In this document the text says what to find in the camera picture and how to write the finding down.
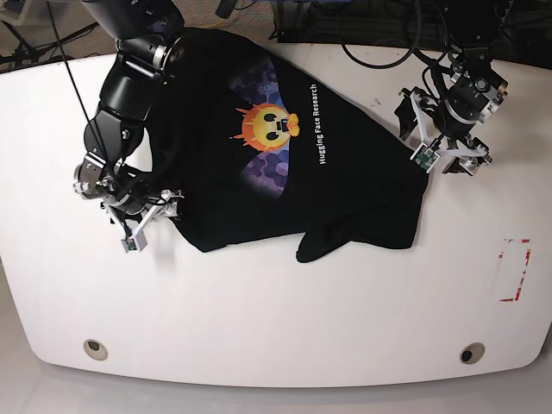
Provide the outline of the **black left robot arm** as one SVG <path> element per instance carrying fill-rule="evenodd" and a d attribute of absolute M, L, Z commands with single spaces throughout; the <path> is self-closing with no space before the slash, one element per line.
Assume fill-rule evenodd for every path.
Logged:
<path fill-rule="evenodd" d="M 465 49 L 448 55 L 450 66 L 428 60 L 424 70 L 436 88 L 404 88 L 395 110 L 399 138 L 406 141 L 414 130 L 420 143 L 411 160 L 429 173 L 442 157 L 450 162 L 444 173 L 475 175 L 480 167 L 492 163 L 490 148 L 472 135 L 476 124 L 483 124 L 507 97 L 508 83 L 491 67 L 486 48 Z"/>

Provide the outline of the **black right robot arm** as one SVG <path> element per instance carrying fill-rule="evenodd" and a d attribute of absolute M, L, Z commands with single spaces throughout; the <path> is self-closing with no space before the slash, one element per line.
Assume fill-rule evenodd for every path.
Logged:
<path fill-rule="evenodd" d="M 141 251 L 144 229 L 158 216 L 174 217 L 180 194 L 153 191 L 152 173 L 127 165 L 141 145 L 146 120 L 183 51 L 185 21 L 171 1 L 85 1 L 85 9 L 116 42 L 116 60 L 103 82 L 84 132 L 85 157 L 73 189 L 98 199 L 122 230 L 123 248 Z"/>

